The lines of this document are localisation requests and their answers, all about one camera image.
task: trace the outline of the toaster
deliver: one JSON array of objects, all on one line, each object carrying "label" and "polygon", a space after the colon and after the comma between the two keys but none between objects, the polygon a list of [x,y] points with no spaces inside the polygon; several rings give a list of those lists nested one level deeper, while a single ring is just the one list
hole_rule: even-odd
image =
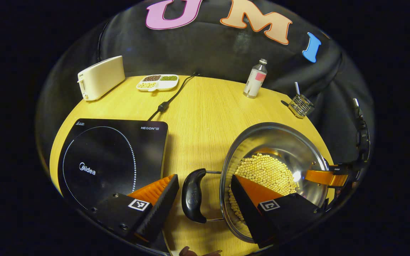
[{"label": "toaster", "polygon": [[83,99],[94,101],[125,79],[122,56],[96,63],[78,73],[78,85]]}]

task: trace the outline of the black glass cooktop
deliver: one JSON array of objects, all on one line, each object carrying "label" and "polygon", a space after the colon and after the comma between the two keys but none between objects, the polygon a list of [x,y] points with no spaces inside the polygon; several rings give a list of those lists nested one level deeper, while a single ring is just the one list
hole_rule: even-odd
[{"label": "black glass cooktop", "polygon": [[[65,200],[86,212],[109,195],[129,194],[159,180],[167,129],[165,122],[78,119],[58,163]],[[162,234],[158,240],[164,243]]]}]

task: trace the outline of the wire basket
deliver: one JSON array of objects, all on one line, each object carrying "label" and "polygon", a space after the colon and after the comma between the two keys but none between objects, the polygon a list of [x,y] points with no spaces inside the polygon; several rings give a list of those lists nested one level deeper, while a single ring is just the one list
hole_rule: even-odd
[{"label": "wire basket", "polygon": [[289,109],[298,118],[304,118],[314,110],[314,104],[303,94],[296,94],[289,103]]}]

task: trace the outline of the letter m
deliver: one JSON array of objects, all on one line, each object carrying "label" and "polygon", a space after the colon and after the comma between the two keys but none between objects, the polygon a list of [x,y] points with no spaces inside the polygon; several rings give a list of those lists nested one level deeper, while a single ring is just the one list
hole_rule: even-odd
[{"label": "letter m", "polygon": [[229,16],[221,19],[221,23],[226,26],[246,28],[247,24],[243,22],[245,15],[253,31],[259,32],[270,25],[270,29],[264,32],[265,35],[278,43],[289,44],[288,29],[292,21],[277,12],[263,15],[259,8],[248,0],[232,0]]}]

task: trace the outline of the table surface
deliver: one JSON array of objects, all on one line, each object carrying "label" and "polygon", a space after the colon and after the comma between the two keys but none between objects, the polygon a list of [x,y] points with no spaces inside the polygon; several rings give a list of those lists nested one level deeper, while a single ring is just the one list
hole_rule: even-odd
[{"label": "table surface", "polygon": [[[99,100],[82,100],[70,112],[59,129],[50,155],[52,182],[59,190],[57,166],[65,138],[79,118],[147,120],[158,105],[169,100],[187,76],[179,76],[178,85],[170,91],[141,92],[137,83],[144,76],[126,78]],[[181,188],[187,175],[200,168],[221,171],[226,154],[236,137],[249,126],[262,122],[288,125],[305,135],[327,159],[332,158],[324,141],[308,118],[296,118],[280,101],[285,95],[261,88],[255,99],[243,95],[245,84],[215,78],[190,79],[169,108],[152,121],[169,125],[163,177],[178,174],[180,189],[164,225],[164,235],[172,255],[189,246],[198,255],[223,250],[221,255],[247,255],[257,251],[256,244],[236,238],[225,222],[195,223],[181,208]],[[222,218],[219,203],[219,175],[206,175],[201,188],[201,212],[207,219]],[[327,198],[333,198],[329,189]]]}]

